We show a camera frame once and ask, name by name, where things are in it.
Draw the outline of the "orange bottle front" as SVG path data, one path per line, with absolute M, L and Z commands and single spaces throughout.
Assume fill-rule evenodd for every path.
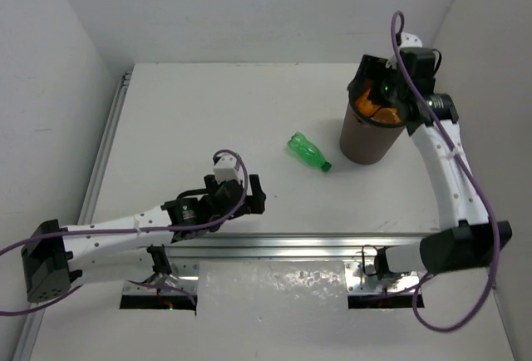
M 401 123 L 401 118 L 397 115 L 395 108 L 379 108 L 373 115 L 372 120 L 388 125 Z

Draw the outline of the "orange bottle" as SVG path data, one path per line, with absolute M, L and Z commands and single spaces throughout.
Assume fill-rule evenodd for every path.
M 397 115 L 395 108 L 379 108 L 373 115 L 372 120 L 388 125 L 401 123 L 401 118 Z
M 371 99 L 372 89 L 368 88 L 363 94 L 355 101 L 357 110 L 367 118 L 373 118 L 375 114 L 382 108 L 378 104 L 375 104 Z

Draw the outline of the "green plastic bottle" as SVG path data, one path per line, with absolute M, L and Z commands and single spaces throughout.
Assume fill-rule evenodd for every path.
M 294 133 L 287 145 L 289 150 L 307 166 L 323 172 L 329 172 L 332 168 L 323 153 L 301 132 Z

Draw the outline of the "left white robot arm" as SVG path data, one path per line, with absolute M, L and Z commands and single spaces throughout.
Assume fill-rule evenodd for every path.
M 214 233 L 226 220 L 265 211 L 266 195 L 255 174 L 246 184 L 207 175 L 204 184 L 118 220 L 65 227 L 57 220 L 41 223 L 21 251 L 27 300 L 41 303 L 106 281 L 162 286 L 177 275 L 168 246 Z

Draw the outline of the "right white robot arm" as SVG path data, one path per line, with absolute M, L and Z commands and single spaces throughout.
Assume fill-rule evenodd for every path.
M 384 247 L 374 259 L 379 279 L 409 272 L 437 275 L 485 268 L 512 237 L 510 223 L 489 217 L 466 175 L 459 116 L 447 94 L 436 94 L 436 52 L 400 50 L 417 98 L 402 71 L 382 57 L 365 55 L 347 87 L 354 116 L 372 128 L 406 129 L 420 152 L 436 197 L 440 230 L 417 245 Z

